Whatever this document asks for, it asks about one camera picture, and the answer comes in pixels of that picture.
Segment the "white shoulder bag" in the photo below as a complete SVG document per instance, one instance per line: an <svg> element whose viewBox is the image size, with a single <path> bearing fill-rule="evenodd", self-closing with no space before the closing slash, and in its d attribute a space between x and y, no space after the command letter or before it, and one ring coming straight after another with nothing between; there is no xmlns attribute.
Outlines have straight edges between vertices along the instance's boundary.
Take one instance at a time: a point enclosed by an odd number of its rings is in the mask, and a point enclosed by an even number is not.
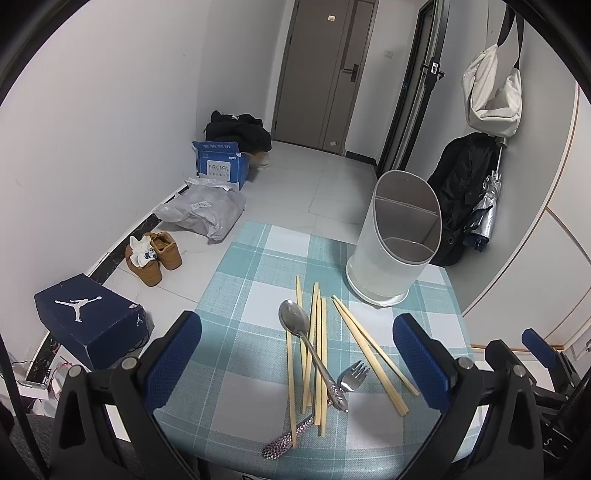
<svg viewBox="0 0 591 480"><path fill-rule="evenodd" d="M517 27L517 60L504 82L495 88L499 49L509 38L513 26ZM506 5L497 43L481 51L462 76L466 121L471 128L503 139L516 134L523 113L520 72L523 40L524 19Z"/></svg>

